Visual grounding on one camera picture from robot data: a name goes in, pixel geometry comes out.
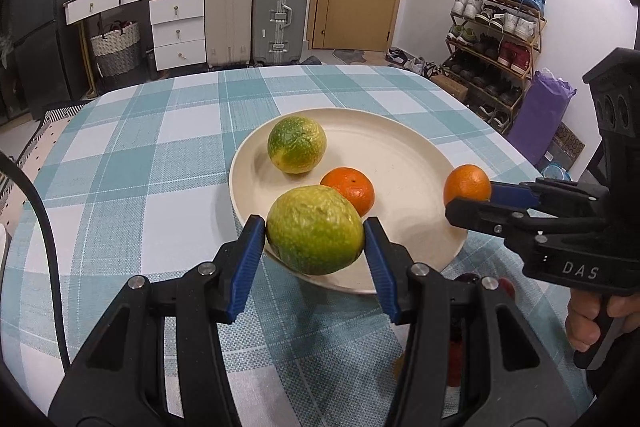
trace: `purple paper bag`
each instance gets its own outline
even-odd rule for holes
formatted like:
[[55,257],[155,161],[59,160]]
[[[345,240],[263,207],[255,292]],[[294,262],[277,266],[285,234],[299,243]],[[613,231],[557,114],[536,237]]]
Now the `purple paper bag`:
[[507,141],[532,165],[545,154],[569,101],[576,93],[546,68],[536,71]]

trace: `beige plate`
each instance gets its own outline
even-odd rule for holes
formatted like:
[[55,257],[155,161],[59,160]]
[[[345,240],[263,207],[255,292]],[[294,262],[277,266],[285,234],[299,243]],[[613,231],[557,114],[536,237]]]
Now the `beige plate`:
[[[404,245],[414,261],[437,270],[450,263],[465,242],[466,230],[450,226],[444,217],[442,191],[453,167],[433,144],[401,123],[369,112],[325,108],[293,114],[322,125],[326,153],[311,172],[284,174],[267,154],[269,133],[283,117],[268,121],[247,136],[229,174],[231,201],[243,225],[251,214],[266,217],[273,201],[290,188],[319,184],[331,169],[347,166],[364,172],[373,183],[376,202],[367,217],[380,218],[389,240]],[[268,244],[265,250],[278,261]],[[364,255],[329,275],[293,274],[329,289],[376,292]]]

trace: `orange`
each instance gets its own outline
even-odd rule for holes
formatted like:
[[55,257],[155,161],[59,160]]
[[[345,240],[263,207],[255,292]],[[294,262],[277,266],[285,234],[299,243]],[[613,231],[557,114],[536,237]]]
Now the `orange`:
[[491,198],[491,182],[476,165],[461,165],[451,171],[444,184],[444,204],[454,198],[486,201]]
[[338,167],[327,172],[320,184],[340,192],[355,207],[360,217],[371,210],[376,200],[369,178],[350,167]]

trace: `yellow-green citrus fruit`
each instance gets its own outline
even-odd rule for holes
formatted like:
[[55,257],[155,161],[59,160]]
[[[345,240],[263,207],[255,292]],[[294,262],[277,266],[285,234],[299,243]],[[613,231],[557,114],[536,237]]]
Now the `yellow-green citrus fruit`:
[[364,247],[364,228],[353,205],[324,185],[288,190],[267,216],[267,240],[288,267],[326,275],[353,263]]
[[280,120],[269,134],[267,152],[271,162],[287,174],[309,172],[326,151],[326,135],[320,124],[304,116]]

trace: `table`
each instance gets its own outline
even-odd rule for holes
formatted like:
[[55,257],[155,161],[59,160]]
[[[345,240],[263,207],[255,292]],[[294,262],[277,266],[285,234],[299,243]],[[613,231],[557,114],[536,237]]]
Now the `table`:
[[[178,277],[237,237],[227,175],[236,148],[256,126],[302,108],[334,106],[398,120],[453,165],[474,163],[494,180],[539,175],[460,102],[391,67],[243,69],[110,92],[71,120],[35,183],[58,247],[71,357],[130,275]],[[564,335],[568,290],[525,279],[521,267],[501,240],[472,232],[444,273],[513,280],[519,308],[582,411],[591,396]],[[8,254],[0,334],[7,366],[46,411],[63,372],[42,236],[28,204]],[[302,282],[263,256],[245,312],[220,327],[243,425],[382,425],[395,386],[392,362],[406,334],[406,327],[389,324],[374,298]],[[169,408],[179,413],[171,321],[165,344]]]

